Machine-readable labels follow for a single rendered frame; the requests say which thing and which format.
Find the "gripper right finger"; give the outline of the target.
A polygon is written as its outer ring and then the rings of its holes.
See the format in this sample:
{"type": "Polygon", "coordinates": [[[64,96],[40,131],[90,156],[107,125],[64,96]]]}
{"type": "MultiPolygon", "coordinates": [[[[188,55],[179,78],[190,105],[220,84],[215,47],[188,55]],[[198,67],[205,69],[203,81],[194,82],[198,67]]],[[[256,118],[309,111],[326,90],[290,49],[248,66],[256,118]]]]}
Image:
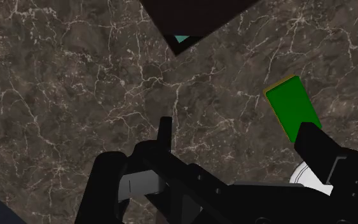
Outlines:
{"type": "Polygon", "coordinates": [[[340,146],[312,122],[299,126],[294,149],[322,185],[332,186],[316,203],[330,224],[358,224],[358,151],[340,146]]]}

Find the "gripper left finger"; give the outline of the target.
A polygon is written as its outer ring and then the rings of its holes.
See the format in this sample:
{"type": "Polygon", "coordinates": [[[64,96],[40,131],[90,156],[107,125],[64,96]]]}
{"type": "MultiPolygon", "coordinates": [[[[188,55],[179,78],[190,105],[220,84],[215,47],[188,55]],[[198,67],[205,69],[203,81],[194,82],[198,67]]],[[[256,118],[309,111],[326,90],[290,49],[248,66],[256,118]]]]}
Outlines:
{"type": "Polygon", "coordinates": [[[227,185],[170,152],[172,118],[160,119],[158,137],[139,142],[128,157],[98,155],[74,224],[123,224],[128,201],[143,195],[168,224],[232,224],[227,185]]]}

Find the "white plate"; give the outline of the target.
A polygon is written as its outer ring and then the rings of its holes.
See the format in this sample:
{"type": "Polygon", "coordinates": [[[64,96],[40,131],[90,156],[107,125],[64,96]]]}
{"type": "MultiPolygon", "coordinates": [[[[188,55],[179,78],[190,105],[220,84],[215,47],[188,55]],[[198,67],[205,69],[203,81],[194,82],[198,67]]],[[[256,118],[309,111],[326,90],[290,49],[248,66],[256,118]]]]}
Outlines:
{"type": "Polygon", "coordinates": [[[322,184],[322,182],[304,161],[302,161],[302,163],[300,163],[297,168],[295,168],[289,182],[302,184],[305,187],[313,188],[322,193],[325,193],[326,195],[330,195],[333,190],[332,185],[322,184]]]}

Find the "green flat box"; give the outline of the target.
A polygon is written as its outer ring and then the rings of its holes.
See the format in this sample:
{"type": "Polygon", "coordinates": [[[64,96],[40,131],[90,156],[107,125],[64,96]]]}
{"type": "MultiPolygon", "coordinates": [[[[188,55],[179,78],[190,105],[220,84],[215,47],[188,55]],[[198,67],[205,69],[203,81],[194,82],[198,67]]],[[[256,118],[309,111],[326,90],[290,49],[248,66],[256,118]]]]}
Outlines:
{"type": "Polygon", "coordinates": [[[290,142],[295,142],[302,122],[322,128],[299,76],[286,76],[265,88],[263,94],[290,142]]]}

